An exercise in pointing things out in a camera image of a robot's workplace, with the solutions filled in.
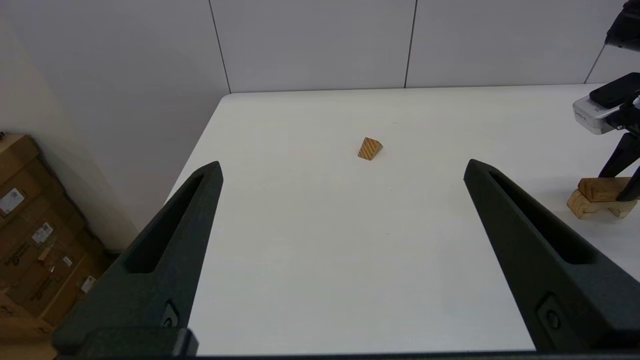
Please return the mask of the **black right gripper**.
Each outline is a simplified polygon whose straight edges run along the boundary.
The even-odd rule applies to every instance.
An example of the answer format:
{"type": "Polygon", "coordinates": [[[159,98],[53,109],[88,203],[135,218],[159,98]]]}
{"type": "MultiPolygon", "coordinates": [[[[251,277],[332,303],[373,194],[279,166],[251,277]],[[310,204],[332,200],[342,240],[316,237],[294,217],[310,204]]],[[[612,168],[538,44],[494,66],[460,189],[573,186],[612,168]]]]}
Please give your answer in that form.
{"type": "MultiPolygon", "coordinates": [[[[590,100],[604,111],[601,117],[615,130],[626,130],[614,152],[601,169],[599,178],[614,178],[640,158],[640,75],[632,72],[590,92],[590,100]]],[[[615,199],[631,202],[640,196],[640,168],[630,177],[626,187],[615,199]]]]}

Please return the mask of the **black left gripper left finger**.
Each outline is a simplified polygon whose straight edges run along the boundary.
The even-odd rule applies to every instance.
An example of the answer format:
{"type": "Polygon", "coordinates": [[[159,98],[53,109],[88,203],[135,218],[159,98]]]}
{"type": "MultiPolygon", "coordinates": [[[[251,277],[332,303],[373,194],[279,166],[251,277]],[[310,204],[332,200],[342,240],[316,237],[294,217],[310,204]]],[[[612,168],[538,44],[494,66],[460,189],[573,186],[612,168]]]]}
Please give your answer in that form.
{"type": "Polygon", "coordinates": [[[195,170],[52,335],[60,357],[193,357],[188,324],[224,178],[195,170]]]}

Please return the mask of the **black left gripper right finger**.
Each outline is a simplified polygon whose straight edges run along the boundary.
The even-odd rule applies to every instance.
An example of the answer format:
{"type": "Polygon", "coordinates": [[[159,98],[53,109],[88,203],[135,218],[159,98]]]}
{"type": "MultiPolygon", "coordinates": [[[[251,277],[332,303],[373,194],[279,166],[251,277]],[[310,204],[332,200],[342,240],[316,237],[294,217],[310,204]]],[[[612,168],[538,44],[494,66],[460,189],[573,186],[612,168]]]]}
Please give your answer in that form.
{"type": "Polygon", "coordinates": [[[495,167],[471,159],[463,179],[538,351],[638,353],[633,276],[495,167]]]}

